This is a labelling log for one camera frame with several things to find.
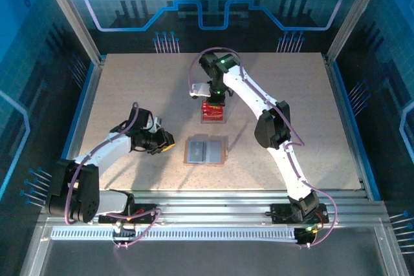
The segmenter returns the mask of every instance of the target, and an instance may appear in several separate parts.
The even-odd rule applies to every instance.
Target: enclosure
[[[159,260],[168,275],[413,274],[414,0],[0,6],[2,275],[159,275]],[[202,99],[189,95],[208,81],[197,60],[211,47],[237,51],[257,85],[289,104],[303,173],[336,202],[319,196],[330,220],[321,235],[338,214],[310,251],[265,241],[306,226],[265,215],[289,189],[255,139],[251,107],[227,95],[223,120],[206,123]],[[128,120],[134,101],[162,118],[175,145],[130,152],[100,173],[101,192],[161,209],[142,242],[115,249],[111,226],[66,225],[45,211],[39,187],[60,158],[87,154]],[[185,163],[190,141],[217,140],[220,165]]]

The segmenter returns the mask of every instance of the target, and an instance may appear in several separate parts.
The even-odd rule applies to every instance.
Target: aluminum frame
[[[265,216],[264,212],[269,210],[270,204],[289,202],[286,191],[135,191],[134,194],[137,202],[155,203],[162,210],[162,215],[154,227],[158,234],[153,234],[149,240],[165,240],[165,234],[162,232],[169,231],[227,231],[230,235],[235,235],[232,240],[257,240],[254,237],[262,234],[261,232],[304,227],[300,224],[289,227],[274,225],[271,218]],[[398,249],[385,204],[381,201],[368,200],[364,190],[329,191],[329,194],[335,198],[338,205],[335,229],[374,228],[388,275],[409,275]],[[321,202],[327,204],[332,219],[334,209],[329,199],[321,197]],[[109,240],[111,226],[98,225],[96,221],[97,218],[89,225],[82,223],[68,227],[61,217],[42,213],[21,275],[40,274],[50,240],[63,239],[62,235],[56,234],[56,231],[64,231],[65,240]],[[94,234],[93,232],[97,230],[103,233]],[[87,237],[80,238],[78,236],[80,231]],[[245,238],[236,236],[241,231],[252,232],[252,236]],[[203,238],[203,240],[217,239],[213,235]],[[182,236],[176,235],[168,240],[182,240]]]
[[[370,0],[354,0],[352,7],[349,9],[347,16],[345,17],[338,33],[334,38],[334,41],[332,42],[331,47],[328,50],[328,64],[331,65],[332,62],[334,62],[338,57],[343,46],[345,45],[345,42],[348,40],[351,32],[354,30],[356,23],[366,10],[369,1]]]
[[[101,54],[99,53],[98,48],[93,41],[85,23],[83,22],[82,18],[79,15],[75,5],[73,4],[72,0],[56,0],[59,4],[59,7],[65,14],[69,24],[75,31],[76,36],[78,37],[80,43],[82,44],[83,48],[85,49],[86,53],[88,54],[91,61],[98,65],[101,62]]]
[[[90,83],[87,86],[80,117],[76,123],[68,157],[79,152],[85,132],[86,121],[91,112],[94,95],[97,90],[102,71],[101,57],[85,24],[77,13],[71,0],[57,0],[63,13],[69,20],[76,35],[86,49],[92,62],[96,65]],[[355,164],[363,186],[357,191],[329,191],[338,204],[338,219],[335,228],[374,228],[382,258],[389,275],[408,275],[404,259],[398,248],[386,207],[381,201],[372,201],[373,191],[367,179],[364,161],[360,158],[356,136],[352,130],[349,115],[340,93],[338,78],[332,63],[338,56],[356,22],[365,10],[369,0],[356,0],[351,7],[343,25],[336,35],[328,52],[327,72],[332,90],[338,103],[341,118],[348,134],[349,145],[355,155]],[[264,215],[269,204],[288,203],[286,191],[135,191],[137,202],[156,203],[162,209],[162,216],[157,222],[157,229],[168,228],[238,228],[263,229],[282,228],[284,225],[273,225],[271,219]],[[327,204],[332,218],[333,206],[330,200],[321,198]],[[96,219],[91,225],[83,228],[96,229]],[[21,275],[39,275],[45,262],[52,232],[55,228],[67,228],[61,217],[42,213],[32,236]]]

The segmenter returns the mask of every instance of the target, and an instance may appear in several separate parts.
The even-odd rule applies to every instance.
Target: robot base
[[[329,216],[325,204],[319,206],[302,222],[298,222],[293,217],[292,206],[290,204],[272,204],[270,205],[270,212],[266,216],[272,217],[273,224],[318,224],[321,219],[324,224],[329,223]]]

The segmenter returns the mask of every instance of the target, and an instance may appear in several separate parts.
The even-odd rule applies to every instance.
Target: metal extrusion bar
[[[351,35],[356,23],[358,22],[361,15],[367,8],[367,5],[370,0],[355,0],[347,16],[345,17],[338,33],[336,34],[334,41],[332,42],[331,47],[328,50],[327,57],[328,62],[331,64],[336,60],[341,49],[345,45],[345,42],[348,40],[348,37]]]
[[[73,5],[71,0],[56,0],[65,14],[69,24],[75,31],[80,43],[83,45],[89,58],[95,65],[99,65],[101,57],[98,48],[96,47],[85,23],[79,15],[79,12]]]
[[[136,236],[145,228],[136,228]],[[113,240],[112,227],[78,226],[76,228],[55,227],[50,238],[53,240]],[[115,238],[133,240],[130,233]],[[166,228],[155,227],[142,240],[240,240],[267,242],[297,242],[293,228]]]
[[[325,60],[325,66],[327,69],[327,75],[329,78],[329,81],[332,85],[332,92],[335,97],[336,105],[338,106],[338,111],[340,113],[340,117],[342,120],[343,128],[345,130],[345,135],[348,139],[348,144],[351,149],[355,162],[355,167],[357,168],[358,176],[361,178],[364,189],[367,193],[368,199],[370,200],[380,200],[380,194],[378,192],[378,189],[376,188],[376,185],[373,185],[371,187],[371,184],[368,179],[369,173],[371,173],[369,170],[371,169],[369,167],[369,162],[364,163],[364,159],[362,158],[362,154],[365,154],[365,150],[362,149],[364,146],[360,146],[358,143],[358,131],[353,129],[353,123],[352,123],[352,110],[351,106],[349,105],[349,110],[347,109],[347,103],[345,102],[346,99],[346,93],[345,93],[345,87],[343,86],[343,83],[340,81],[340,73],[339,69],[336,66],[336,63],[331,63],[328,65],[327,61]]]
[[[374,230],[388,275],[409,276],[391,224],[384,224]]]
[[[95,99],[96,90],[98,89],[99,79],[104,67],[104,61],[105,59],[102,60],[101,64],[95,65],[93,68],[92,76],[87,86],[85,99],[83,101],[79,118],[76,122],[73,137],[71,139],[71,144],[69,145],[69,149],[65,155],[68,159],[75,158],[79,155],[83,135],[85,134],[89,115],[91,114],[93,101]]]
[[[383,202],[369,201],[366,193],[360,191],[328,191],[338,205],[338,224],[335,228],[390,228],[391,224]],[[136,202],[158,204],[162,215],[150,231],[148,240],[262,240],[292,242],[291,236],[283,232],[293,227],[273,225],[264,212],[273,203],[286,204],[286,191],[135,191]],[[329,199],[320,198],[327,204],[332,220],[333,206]],[[75,224],[67,226],[62,217],[42,213],[32,237],[22,275],[39,275],[50,239],[72,240],[111,240],[111,225],[99,225],[97,217],[91,225]],[[144,226],[137,227],[138,233]],[[393,230],[377,233],[384,237],[385,246],[393,237]],[[382,247],[389,270],[404,271],[403,262],[398,263],[393,250]]]

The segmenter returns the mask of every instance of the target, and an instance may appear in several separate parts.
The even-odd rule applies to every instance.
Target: blue pin
[[[297,38],[293,38],[293,45],[292,45],[292,48],[291,48],[290,52],[294,52],[294,49],[295,49],[295,46],[296,46],[296,43],[297,42],[298,42],[298,39]]]
[[[175,41],[177,42],[177,43],[176,43],[176,46],[177,46],[177,53],[180,53],[180,44],[179,44],[180,39],[179,39],[179,38],[175,38]]]
[[[40,168],[40,167],[38,167],[38,173],[39,174],[41,174],[41,173],[43,173],[43,174],[45,174],[46,176],[48,176],[48,177],[52,177],[52,175],[51,174],[48,174],[48,173],[46,173],[44,170],[42,170],[42,168]]]
[[[35,183],[35,184],[43,184],[45,187],[49,187],[49,185],[48,185],[48,184],[46,184],[46,183],[44,183],[44,182],[40,181],[37,177],[34,177],[34,178],[33,178],[33,181],[34,181],[34,183]]]
[[[410,239],[400,239],[397,242],[411,242],[412,240],[414,240],[414,235]]]
[[[25,193],[25,190],[21,190],[19,194],[20,194],[20,196],[27,196],[27,197],[33,198],[34,200],[39,200],[40,202],[45,203],[44,200],[41,200],[40,198],[38,198],[36,196]]]
[[[283,48],[283,51],[284,51],[284,52],[286,52],[286,48],[287,48],[287,46],[288,46],[289,41],[290,41],[290,38],[289,38],[289,37],[288,37],[288,38],[286,38],[285,48]]]
[[[32,186],[32,187],[35,187],[35,188],[37,188],[37,189],[39,189],[39,190],[42,190],[42,191],[44,191],[44,192],[47,192],[47,190],[46,190],[46,189],[43,189],[42,187],[39,187],[39,186],[37,186],[36,184],[33,184],[32,182],[28,181],[28,179],[26,179],[26,180],[24,181],[24,184],[25,184],[25,186]]]
[[[283,38],[279,37],[278,39],[278,46],[276,47],[276,52],[279,52],[280,43],[282,42]]]
[[[35,175],[35,176],[38,176],[39,178],[41,178],[41,179],[43,179],[43,180],[45,180],[45,181],[47,181],[47,182],[50,182],[50,179],[45,178],[45,177],[41,176],[41,175],[40,175],[40,174],[38,174],[38,173],[35,173],[35,172],[34,172],[34,170],[33,170],[33,169],[31,169],[31,168],[28,170],[28,173],[29,173],[29,174],[32,174],[32,175]]]
[[[349,91],[348,96],[350,96],[351,94],[353,94],[353,92],[359,87],[360,84],[361,84],[360,81],[356,82],[356,85],[352,88],[352,90]]]
[[[300,49],[302,48],[302,45],[303,45],[304,41],[305,41],[304,37],[300,38],[300,40],[298,41],[298,47],[295,49],[295,52],[300,52]]]
[[[35,205],[35,206],[39,206],[39,207],[43,207],[43,205],[37,204],[35,202],[32,202],[29,198],[26,198],[26,205],[29,205],[29,204],[32,204],[32,205]]]
[[[30,194],[37,194],[37,195],[40,195],[40,196],[46,197],[46,194],[43,194],[43,193],[37,192],[37,191],[36,191],[35,189],[33,189],[32,187],[30,188],[30,190],[28,190],[28,192],[29,192]]]

